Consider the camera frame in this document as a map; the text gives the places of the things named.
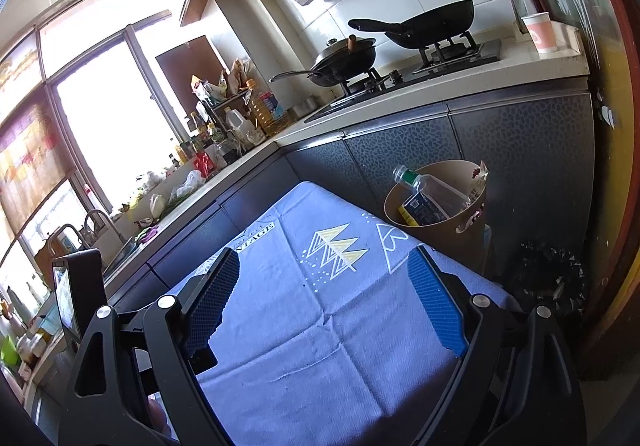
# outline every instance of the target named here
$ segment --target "metal screw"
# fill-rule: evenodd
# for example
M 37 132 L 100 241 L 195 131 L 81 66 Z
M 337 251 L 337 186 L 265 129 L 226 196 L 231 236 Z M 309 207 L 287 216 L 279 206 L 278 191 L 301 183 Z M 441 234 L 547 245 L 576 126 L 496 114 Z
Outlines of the metal screw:
M 103 305 L 95 312 L 95 315 L 100 319 L 106 318 L 109 314 L 111 314 L 111 307 L 108 305 Z
M 162 296 L 161 299 L 158 300 L 158 306 L 161 309 L 168 309 L 169 307 L 173 307 L 175 304 L 175 296 Z
M 540 307 L 536 309 L 536 312 L 538 313 L 538 316 L 540 316 L 541 318 L 547 319 L 551 317 L 551 311 L 548 309 L 548 307 L 545 307 L 544 305 L 540 305 Z
M 484 294 L 479 294 L 477 296 L 474 296 L 474 305 L 482 309 L 486 309 L 487 307 L 489 307 L 489 305 L 491 305 L 491 300 Z

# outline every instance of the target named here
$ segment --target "window frame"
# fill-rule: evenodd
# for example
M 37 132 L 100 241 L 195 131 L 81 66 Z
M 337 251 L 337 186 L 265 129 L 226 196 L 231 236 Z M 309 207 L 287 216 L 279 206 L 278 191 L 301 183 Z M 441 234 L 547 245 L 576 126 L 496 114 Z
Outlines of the window frame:
M 150 90 L 151 99 L 153 99 L 158 105 L 162 113 L 162 116 L 164 117 L 165 121 L 167 122 L 170 129 L 174 133 L 177 141 L 180 143 L 187 142 L 191 140 L 191 138 L 187 130 L 185 130 L 184 126 L 182 125 L 180 118 L 178 118 L 178 115 L 175 113 L 174 109 L 169 103 L 169 100 L 166 98 L 166 95 L 162 91 L 162 88 L 158 83 L 158 79 L 153 73 L 153 70 L 151 69 L 151 66 L 149 65 L 148 60 L 146 59 L 146 56 L 143 52 L 143 49 L 140 46 L 140 43 L 136 37 L 136 31 L 142 30 L 145 27 L 153 25 L 156 22 L 162 21 L 168 18 L 169 16 L 172 16 L 171 11 L 169 10 L 157 12 L 133 24 L 124 26 L 122 29 L 118 30 L 117 32 L 114 32 L 110 36 L 107 36 L 106 38 L 97 42 L 92 47 L 89 47 L 87 50 L 85 50 L 81 54 L 78 54 L 75 58 L 73 58 L 71 61 L 66 63 L 64 66 L 62 66 L 62 68 L 57 70 L 51 76 L 47 77 L 46 71 L 44 69 L 44 60 L 42 57 L 42 38 L 41 38 L 40 30 L 46 25 L 48 25 L 48 23 L 53 21 L 55 18 L 63 15 L 66 11 L 68 11 L 73 6 L 79 4 L 82 1 L 84 0 L 76 0 L 75 2 L 69 3 L 68 6 L 61 8 L 60 10 L 56 11 L 56 13 L 54 13 L 53 15 L 50 15 L 45 20 L 41 21 L 39 24 L 34 25 L 32 28 L 29 29 L 27 33 L 20 36 L 20 38 L 18 38 L 18 40 L 15 43 L 10 45 L 10 47 L 8 47 L 7 50 L 2 53 L 2 58 L 0 61 L 4 60 L 5 57 L 8 57 L 16 47 L 18 47 L 23 41 L 25 41 L 25 39 L 29 38 L 32 35 L 35 35 L 36 51 L 38 55 L 38 64 L 39 64 L 39 70 L 40 70 L 40 79 L 44 85 L 44 90 L 47 94 L 47 97 L 50 103 L 52 104 L 54 116 L 56 118 L 56 121 L 58 122 L 58 125 L 60 126 L 62 137 L 64 138 L 65 143 L 69 148 L 72 154 L 72 158 L 76 163 L 76 167 L 77 167 L 76 172 L 74 172 L 73 175 L 69 177 L 68 180 L 76 196 L 78 197 L 80 203 L 87 211 L 94 209 L 95 206 L 93 205 L 92 201 L 89 199 L 89 196 L 84 192 L 85 184 L 87 184 L 91 188 L 91 190 L 95 193 L 95 196 L 98 198 L 99 202 L 102 204 L 105 210 L 107 212 L 111 212 L 113 210 L 113 205 L 110 203 L 110 201 L 102 191 L 102 188 L 100 187 L 100 184 L 97 182 L 93 172 L 91 171 L 91 168 L 89 168 L 89 165 L 87 164 L 86 160 L 84 159 L 84 156 L 82 155 L 82 151 L 78 145 L 78 142 L 73 136 L 73 133 L 71 132 L 68 122 L 66 121 L 66 116 L 64 115 L 64 112 L 62 109 L 60 96 L 58 95 L 58 92 L 57 92 L 57 85 L 60 82 L 62 82 L 68 76 L 73 74 L 76 70 L 78 70 L 78 68 L 81 68 L 82 66 L 87 64 L 89 61 L 93 60 L 94 58 L 97 58 L 99 55 L 106 52 L 111 47 L 124 42 L 127 45 L 127 48 L 129 49 L 131 56 L 133 57 L 133 60 L 135 61 L 141 76 L 143 77 L 147 87 Z M 12 108 L 12 111 L 15 108 L 18 108 L 20 104 L 24 101 L 24 99 L 25 98 L 20 99 L 20 101 L 18 101 L 18 103 L 14 106 L 14 108 Z M 38 266 L 35 262 L 34 255 L 31 252 L 31 249 L 29 248 L 27 242 L 25 241 L 21 233 L 20 235 L 16 236 L 16 242 L 20 244 L 23 251 L 27 255 L 30 263 L 34 266 L 36 270 L 38 270 Z

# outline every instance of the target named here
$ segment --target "sink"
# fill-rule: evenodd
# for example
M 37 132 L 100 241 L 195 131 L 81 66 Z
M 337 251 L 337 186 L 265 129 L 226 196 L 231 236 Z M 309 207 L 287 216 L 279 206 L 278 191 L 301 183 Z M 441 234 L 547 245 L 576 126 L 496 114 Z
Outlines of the sink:
M 136 244 L 135 238 L 129 238 L 125 245 L 122 246 L 122 249 L 118 251 L 116 257 L 111 261 L 111 263 L 107 266 L 107 269 L 102 273 L 102 277 L 104 279 L 108 279 L 111 274 L 119 267 L 121 264 L 133 253 L 136 252 L 138 248 Z

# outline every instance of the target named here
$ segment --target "gas stove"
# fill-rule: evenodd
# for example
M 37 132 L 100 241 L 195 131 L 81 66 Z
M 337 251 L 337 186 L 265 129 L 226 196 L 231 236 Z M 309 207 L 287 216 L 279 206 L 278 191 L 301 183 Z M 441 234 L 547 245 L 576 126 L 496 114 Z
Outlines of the gas stove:
M 380 76 L 375 68 L 369 69 L 366 78 L 343 84 L 344 95 L 341 98 L 319 109 L 304 122 L 316 121 L 392 90 L 500 60 L 500 40 L 476 44 L 468 32 L 463 36 L 467 39 L 468 46 L 462 42 L 450 42 L 449 45 L 444 46 L 436 44 L 430 53 L 427 53 L 425 48 L 421 48 L 422 64 L 417 68 L 414 63 L 401 70 L 394 70 L 386 76 Z

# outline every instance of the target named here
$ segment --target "frying pan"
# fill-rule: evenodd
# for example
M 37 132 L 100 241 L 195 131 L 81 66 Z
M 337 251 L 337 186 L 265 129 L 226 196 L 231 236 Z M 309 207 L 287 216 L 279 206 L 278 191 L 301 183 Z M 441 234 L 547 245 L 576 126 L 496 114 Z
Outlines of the frying pan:
M 310 70 L 292 70 L 271 77 L 269 82 L 292 76 L 306 76 L 318 86 L 331 87 L 346 82 L 369 70 L 376 60 L 375 38 L 359 39 L 351 35 L 347 39 L 330 42 L 320 52 Z
M 384 32 L 396 45 L 423 48 L 468 31 L 474 21 L 473 0 L 462 0 L 418 14 L 402 23 L 376 20 L 350 20 L 352 29 L 362 32 Z

